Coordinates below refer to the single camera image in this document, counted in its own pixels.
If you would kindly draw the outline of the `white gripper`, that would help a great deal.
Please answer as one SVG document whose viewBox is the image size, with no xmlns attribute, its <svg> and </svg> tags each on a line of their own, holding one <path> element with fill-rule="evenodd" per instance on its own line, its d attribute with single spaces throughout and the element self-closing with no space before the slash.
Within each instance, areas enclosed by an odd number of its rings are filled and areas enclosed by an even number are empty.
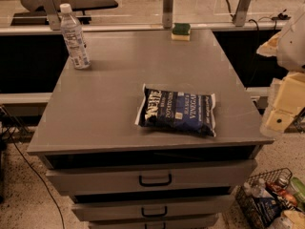
<svg viewBox="0 0 305 229">
<path fill-rule="evenodd" d="M 274 79 L 272 106 L 262 116 L 260 133 L 268 137 L 283 135 L 305 108 L 305 74 L 290 72 L 282 80 Z"/>
</svg>

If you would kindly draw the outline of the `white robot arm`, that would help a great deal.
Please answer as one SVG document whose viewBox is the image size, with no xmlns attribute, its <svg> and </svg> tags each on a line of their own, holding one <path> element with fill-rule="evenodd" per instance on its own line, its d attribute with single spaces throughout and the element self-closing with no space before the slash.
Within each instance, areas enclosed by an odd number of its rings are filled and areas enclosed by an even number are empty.
<svg viewBox="0 0 305 229">
<path fill-rule="evenodd" d="M 275 137 L 283 134 L 305 109 L 305 4 L 256 53 L 275 56 L 277 65 L 288 71 L 282 80 L 273 80 L 260 127 L 263 135 Z"/>
</svg>

